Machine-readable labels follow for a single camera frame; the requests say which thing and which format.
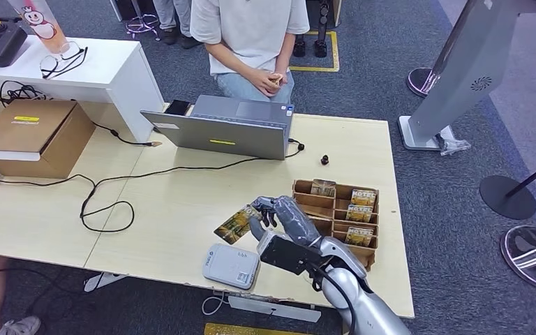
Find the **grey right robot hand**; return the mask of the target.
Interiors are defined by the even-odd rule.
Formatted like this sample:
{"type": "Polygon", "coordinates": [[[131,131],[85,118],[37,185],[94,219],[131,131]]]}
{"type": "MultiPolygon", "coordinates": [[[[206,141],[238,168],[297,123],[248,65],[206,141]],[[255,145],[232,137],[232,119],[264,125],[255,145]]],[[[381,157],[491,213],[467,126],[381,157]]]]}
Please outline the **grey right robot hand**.
{"type": "Polygon", "coordinates": [[[294,243],[305,247],[319,247],[322,235],[292,197],[260,196],[252,201],[250,206],[260,214],[259,218],[252,216],[248,220],[251,233],[258,241],[269,226],[276,228],[280,225],[294,243]]]}

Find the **person's right hand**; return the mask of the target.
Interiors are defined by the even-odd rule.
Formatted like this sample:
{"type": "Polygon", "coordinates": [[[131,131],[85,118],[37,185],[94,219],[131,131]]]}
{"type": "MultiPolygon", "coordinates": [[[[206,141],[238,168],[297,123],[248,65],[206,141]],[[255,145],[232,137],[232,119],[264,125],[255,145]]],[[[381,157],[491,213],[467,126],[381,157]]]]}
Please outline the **person's right hand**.
{"type": "Polygon", "coordinates": [[[274,96],[280,89],[279,84],[275,84],[272,81],[273,78],[278,78],[278,76],[274,76],[265,70],[251,69],[247,78],[256,89],[268,97],[274,96]]]}

